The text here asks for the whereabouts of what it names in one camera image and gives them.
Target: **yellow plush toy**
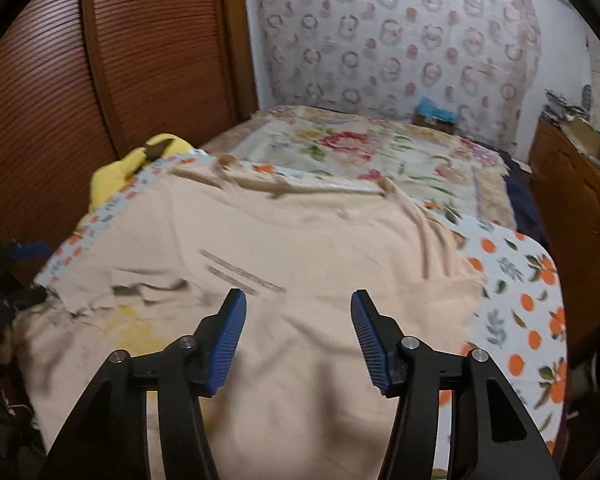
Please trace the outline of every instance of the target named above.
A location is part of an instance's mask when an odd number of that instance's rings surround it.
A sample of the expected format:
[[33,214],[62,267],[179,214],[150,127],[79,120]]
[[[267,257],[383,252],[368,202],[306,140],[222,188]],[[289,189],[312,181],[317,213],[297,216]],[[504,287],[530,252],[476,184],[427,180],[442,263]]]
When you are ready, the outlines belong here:
[[129,184],[142,168],[147,167],[162,156],[189,153],[192,149],[193,146],[180,137],[171,134],[160,134],[149,139],[142,148],[132,150],[122,160],[107,164],[95,171],[91,177],[89,212],[80,220],[78,225],[82,225],[90,213],[93,213]]

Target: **ribbed blue pad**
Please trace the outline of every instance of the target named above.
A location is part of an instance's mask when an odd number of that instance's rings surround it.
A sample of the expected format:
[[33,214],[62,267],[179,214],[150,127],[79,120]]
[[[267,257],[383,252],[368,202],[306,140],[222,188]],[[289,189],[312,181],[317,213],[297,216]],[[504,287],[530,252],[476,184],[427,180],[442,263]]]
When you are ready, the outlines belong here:
[[247,317],[247,300],[244,293],[240,294],[232,305],[231,312],[221,328],[218,342],[211,352],[210,370],[206,380],[206,387],[215,395],[229,373],[231,362],[234,360],[235,348],[242,333],[244,320]]
[[365,357],[371,382],[380,388],[380,392],[384,395],[391,385],[386,352],[380,344],[378,335],[357,294],[351,297],[351,320],[358,336],[362,355]]

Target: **curtain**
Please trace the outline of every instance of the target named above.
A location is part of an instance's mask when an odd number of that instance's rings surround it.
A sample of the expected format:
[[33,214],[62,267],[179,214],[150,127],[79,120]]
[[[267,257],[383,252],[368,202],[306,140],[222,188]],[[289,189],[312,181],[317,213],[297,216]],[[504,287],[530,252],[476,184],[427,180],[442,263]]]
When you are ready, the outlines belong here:
[[260,0],[280,104],[409,120],[421,97],[514,146],[541,55],[531,0]]

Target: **wooden closet door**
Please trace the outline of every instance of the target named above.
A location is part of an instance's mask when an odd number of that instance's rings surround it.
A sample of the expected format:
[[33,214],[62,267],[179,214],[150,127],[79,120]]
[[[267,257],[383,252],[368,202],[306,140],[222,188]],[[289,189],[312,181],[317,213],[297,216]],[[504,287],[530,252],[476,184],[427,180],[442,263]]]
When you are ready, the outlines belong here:
[[128,150],[161,132],[199,146],[238,122],[221,0],[93,4],[101,79],[120,128],[112,135]]
[[32,0],[0,40],[0,244],[59,245],[87,212],[91,173],[114,160],[78,0]]

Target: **yellow cloth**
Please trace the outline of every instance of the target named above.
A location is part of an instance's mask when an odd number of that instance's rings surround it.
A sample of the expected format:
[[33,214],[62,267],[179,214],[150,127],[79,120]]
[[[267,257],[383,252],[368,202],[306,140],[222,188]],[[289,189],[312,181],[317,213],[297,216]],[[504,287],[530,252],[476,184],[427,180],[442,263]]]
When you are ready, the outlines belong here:
[[[193,149],[186,140],[171,134],[159,134],[149,139],[146,143],[150,145],[157,144],[166,139],[173,139],[173,142],[164,150],[162,156],[174,155],[176,153],[189,153]],[[135,172],[138,168],[145,168],[150,161],[146,159],[144,147],[132,150],[122,160],[117,160],[111,164],[103,166],[93,173],[91,177],[91,189],[89,200],[89,211],[82,217],[78,227],[84,224],[88,216],[96,211],[123,187],[133,182]]]

